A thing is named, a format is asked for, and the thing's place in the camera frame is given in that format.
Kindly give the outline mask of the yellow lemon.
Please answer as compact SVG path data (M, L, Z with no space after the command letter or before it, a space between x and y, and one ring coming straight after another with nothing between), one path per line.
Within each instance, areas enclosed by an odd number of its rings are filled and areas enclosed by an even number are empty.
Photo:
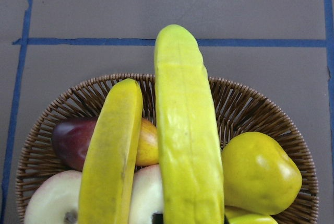
M286 210L302 187L294 161L272 137L246 132L222 149L224 200L228 206L276 215Z

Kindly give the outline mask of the brown wicker basket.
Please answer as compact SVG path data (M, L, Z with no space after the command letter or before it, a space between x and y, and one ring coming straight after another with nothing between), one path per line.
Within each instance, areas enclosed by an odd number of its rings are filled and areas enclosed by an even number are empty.
M112 86L126 78L139 83L144 103L142 115L152 123L156 122L153 74L103 75L63 92L35 121L21 150L15 186L20 223L24 222L30 198L40 185L51 176L68 170L51 145L55 125L67 118L98 115ZM302 174L302 188L295 201L288 209L274 215L274 219L278 223L317 223L316 169L309 148L295 124L279 106L253 88L223 78L211 77L209 83L222 147L243 132L265 133L280 144Z

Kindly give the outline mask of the yellow star fruit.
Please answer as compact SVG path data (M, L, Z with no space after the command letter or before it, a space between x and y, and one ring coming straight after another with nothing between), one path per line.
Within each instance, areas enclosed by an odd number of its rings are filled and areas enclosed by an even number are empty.
M258 224L258 223L269 223L269 224L278 224L277 221L271 217L270 215L253 213L248 210L244 210L241 208L233 207L233 206L225 206L225 215L229 223L250 223L250 224Z

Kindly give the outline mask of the red yellow apple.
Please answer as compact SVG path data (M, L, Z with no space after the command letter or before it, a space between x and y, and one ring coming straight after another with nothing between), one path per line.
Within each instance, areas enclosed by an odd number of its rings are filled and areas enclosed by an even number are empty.
M159 163L157 128L142 118L137 147L136 166L151 166Z

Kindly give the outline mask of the dark red mango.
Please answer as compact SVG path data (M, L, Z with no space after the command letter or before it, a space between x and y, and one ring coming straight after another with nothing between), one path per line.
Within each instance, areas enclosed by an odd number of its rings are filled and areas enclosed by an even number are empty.
M65 165L82 171L96 122L96 117L74 117L62 120L54 127L51 144Z

